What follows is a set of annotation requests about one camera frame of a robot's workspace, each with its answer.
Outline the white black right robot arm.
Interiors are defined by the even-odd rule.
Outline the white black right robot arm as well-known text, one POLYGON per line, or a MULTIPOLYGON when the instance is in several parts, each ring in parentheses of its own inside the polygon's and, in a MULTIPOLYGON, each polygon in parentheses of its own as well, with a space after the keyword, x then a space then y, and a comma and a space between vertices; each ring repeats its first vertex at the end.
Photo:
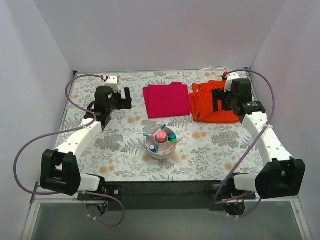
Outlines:
POLYGON ((253 101, 249 79, 229 74, 225 87, 212 90, 213 110, 232 111, 251 137, 256 140, 263 168, 258 174, 235 173, 223 184, 227 195, 237 199, 245 192, 257 193, 262 199, 299 194, 306 165, 285 149, 271 125, 266 110, 253 101))

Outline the pink cap marker bottle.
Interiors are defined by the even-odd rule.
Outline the pink cap marker bottle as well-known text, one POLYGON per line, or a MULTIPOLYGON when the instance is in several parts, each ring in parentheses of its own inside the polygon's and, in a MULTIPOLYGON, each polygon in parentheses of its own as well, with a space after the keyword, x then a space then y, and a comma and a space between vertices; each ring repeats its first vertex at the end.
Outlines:
POLYGON ((159 131, 155 135, 155 139, 159 144, 163 144, 167 141, 168 135, 164 131, 159 131))

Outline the orange thin pen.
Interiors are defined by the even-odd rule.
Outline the orange thin pen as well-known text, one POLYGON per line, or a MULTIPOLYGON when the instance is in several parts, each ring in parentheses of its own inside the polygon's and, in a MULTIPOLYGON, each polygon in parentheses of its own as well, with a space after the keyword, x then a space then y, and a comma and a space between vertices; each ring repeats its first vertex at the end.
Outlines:
POLYGON ((165 150, 162 154, 165 155, 169 152, 171 152, 179 143, 181 140, 177 140, 172 146, 170 146, 167 150, 165 150))

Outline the blue cap grey glue stick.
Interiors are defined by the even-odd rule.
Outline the blue cap grey glue stick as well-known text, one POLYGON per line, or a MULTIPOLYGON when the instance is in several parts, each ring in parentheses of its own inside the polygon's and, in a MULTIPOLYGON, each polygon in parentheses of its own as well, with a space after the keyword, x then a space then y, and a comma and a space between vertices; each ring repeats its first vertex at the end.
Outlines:
POLYGON ((150 150, 151 152, 153 152, 153 153, 156 153, 156 152, 157 152, 157 148, 156 148, 156 146, 155 146, 154 144, 150 144, 150 145, 149 145, 149 150, 150 150))

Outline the green cap black highlighter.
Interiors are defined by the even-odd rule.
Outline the green cap black highlighter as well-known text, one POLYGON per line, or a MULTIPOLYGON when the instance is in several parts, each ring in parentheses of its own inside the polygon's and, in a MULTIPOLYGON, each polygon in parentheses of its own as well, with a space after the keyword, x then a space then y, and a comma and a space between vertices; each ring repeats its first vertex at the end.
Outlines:
POLYGON ((168 140, 172 143, 176 143, 178 140, 177 140, 177 137, 175 134, 169 134, 168 135, 168 140))

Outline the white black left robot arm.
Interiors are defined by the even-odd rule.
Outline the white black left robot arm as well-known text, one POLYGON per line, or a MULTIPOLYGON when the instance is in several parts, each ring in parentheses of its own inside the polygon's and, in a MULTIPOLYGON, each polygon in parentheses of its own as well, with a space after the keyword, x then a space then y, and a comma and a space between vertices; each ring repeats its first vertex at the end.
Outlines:
POLYGON ((89 191, 95 200, 106 196, 103 180, 94 174, 82 174, 78 159, 101 134, 111 121, 115 110, 130 110, 132 108, 131 92, 124 88, 125 97, 116 86, 110 84, 96 88, 94 100, 85 110, 79 129, 59 145, 56 149, 47 149, 42 154, 40 186, 43 189, 73 196, 78 192, 89 191))

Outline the blue cap black highlighter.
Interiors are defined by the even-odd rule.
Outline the blue cap black highlighter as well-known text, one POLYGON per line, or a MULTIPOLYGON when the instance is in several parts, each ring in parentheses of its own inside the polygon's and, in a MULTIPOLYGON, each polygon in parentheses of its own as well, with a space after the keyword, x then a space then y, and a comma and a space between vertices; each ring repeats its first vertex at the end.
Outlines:
POLYGON ((175 134, 169 134, 169 135, 168 135, 168 138, 169 138, 169 139, 174 139, 175 137, 176 137, 175 134))

